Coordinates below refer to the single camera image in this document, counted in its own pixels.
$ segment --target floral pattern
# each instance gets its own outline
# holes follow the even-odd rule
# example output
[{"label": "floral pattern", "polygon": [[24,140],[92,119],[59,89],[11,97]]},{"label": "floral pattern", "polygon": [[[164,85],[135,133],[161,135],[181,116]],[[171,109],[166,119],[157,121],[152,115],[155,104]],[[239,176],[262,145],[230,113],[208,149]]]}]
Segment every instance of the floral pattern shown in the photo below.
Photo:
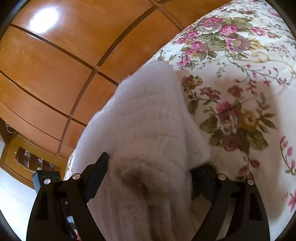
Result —
[{"label": "floral pattern", "polygon": [[[150,61],[157,59],[180,74],[188,111],[211,146],[211,165],[232,180],[255,180],[275,240],[282,231],[277,222],[287,224],[296,207],[296,182],[289,180],[296,176],[293,148],[281,140],[283,131],[296,136],[287,129],[296,122],[290,30],[264,0],[233,0],[185,28]],[[287,167],[290,176],[281,175]],[[274,218],[274,203],[288,213]]]}]

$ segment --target bed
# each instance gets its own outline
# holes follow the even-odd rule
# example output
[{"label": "bed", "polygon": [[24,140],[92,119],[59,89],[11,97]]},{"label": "bed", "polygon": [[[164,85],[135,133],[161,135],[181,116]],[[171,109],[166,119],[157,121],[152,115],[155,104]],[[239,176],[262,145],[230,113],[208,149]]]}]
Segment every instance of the bed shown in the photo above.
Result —
[{"label": "bed", "polygon": [[[253,179],[271,240],[296,209],[296,41],[264,0],[234,0],[203,16],[150,60],[178,74],[188,111],[211,146],[211,165]],[[71,175],[75,151],[65,179]]]}]

